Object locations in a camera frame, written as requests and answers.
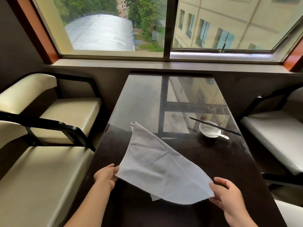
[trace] black chopsticks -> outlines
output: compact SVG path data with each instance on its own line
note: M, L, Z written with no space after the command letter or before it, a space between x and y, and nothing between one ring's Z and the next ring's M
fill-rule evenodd
M230 133L233 133L233 134L236 134L236 135L240 135L240 136L241 136L241 134L238 133L238 132L235 132L235 131L232 131L232 130L228 130L228 129L226 129L226 128L223 128L223 127L220 127L220 126L217 126L217 125L213 125L213 124L204 122L204 121L199 120L199 119L194 119L194 118L191 118L191 117L190 117L190 119L193 119L193 120L196 120L196 121L198 121L198 122L205 123L205 124L207 124L207 125L214 126L214 127L219 128L219 129L221 129L221 130L228 131L228 132L230 132Z

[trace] hand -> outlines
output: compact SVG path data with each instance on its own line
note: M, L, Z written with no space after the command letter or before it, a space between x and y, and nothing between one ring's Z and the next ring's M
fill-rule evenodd
M209 187L214 191L214 198L209 200L224 211L227 223L234 226L257 226L249 216L241 191L234 183L227 179L215 177L214 180L223 186L210 183Z
M103 187L107 187L112 191L115 187L115 182L117 181L117 177L115 174L118 172L119 166L114 167L114 164L110 164L100 170L98 170L94 174L94 179L96 183L101 184Z

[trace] chair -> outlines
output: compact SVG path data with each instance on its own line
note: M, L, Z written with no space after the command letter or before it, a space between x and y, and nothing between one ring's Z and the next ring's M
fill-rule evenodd
M303 223L303 207L275 200L287 227L301 227Z
M303 84L258 96L238 119L262 143L286 171L286 176L263 173L270 183L303 186L303 124L282 110L289 102L303 102ZM283 95L273 111L250 113L262 101Z
M0 148L26 134L0 121ZM92 157L85 147L29 147L0 180L0 226L62 226Z
M96 98L63 99L58 79L87 82L91 85ZM88 77L50 72L30 73L13 83L0 94L0 111L6 112L6 114L2 113L0 115L0 120L6 120L11 116L7 121L22 124L20 117L15 116L15 114L20 114L36 97L50 88L55 88L58 99L40 118L60 121L63 124L78 127L87 137L102 105L98 88L94 80ZM24 119L31 121L29 117L24 117ZM65 133L57 130L31 128L29 132L31 135L38 137L42 143L79 145L79 143L75 143L73 139L66 136ZM94 149L89 141L86 140L86 143L89 148Z

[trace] white cloth napkin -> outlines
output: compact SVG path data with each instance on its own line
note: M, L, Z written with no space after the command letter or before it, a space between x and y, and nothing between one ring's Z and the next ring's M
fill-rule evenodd
M116 176L151 194L178 204L193 204L214 196L210 177L139 123Z

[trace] chair seat cushion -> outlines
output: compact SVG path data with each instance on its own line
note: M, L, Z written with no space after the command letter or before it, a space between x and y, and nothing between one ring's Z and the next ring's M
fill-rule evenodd
M62 226L93 152L29 147L0 181L0 226Z
M40 118L79 127L88 136L100 107L100 98L57 99ZM72 144L61 131L40 128L31 130L43 142Z
M303 207L275 200L287 227L302 227Z
M270 111L244 117L241 123L290 172L303 172L303 124L284 111Z

